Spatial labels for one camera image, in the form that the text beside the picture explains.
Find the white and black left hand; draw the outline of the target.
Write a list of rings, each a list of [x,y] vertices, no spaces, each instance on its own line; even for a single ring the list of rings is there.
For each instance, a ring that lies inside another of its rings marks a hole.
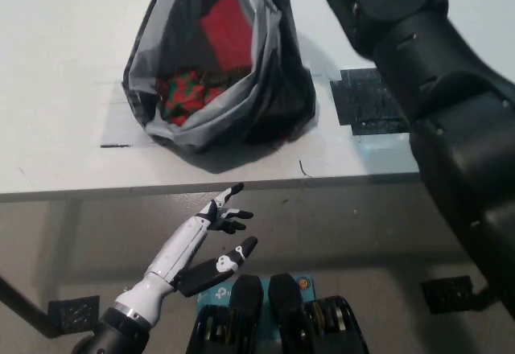
[[[251,212],[225,207],[243,187],[238,183],[222,191],[184,221],[164,243],[143,278],[120,294],[113,308],[152,329],[169,294],[178,291],[189,298],[230,278],[252,253],[258,243],[256,237],[247,237],[234,249],[195,267],[190,264],[210,232],[234,234],[245,228],[242,220],[253,217]]]

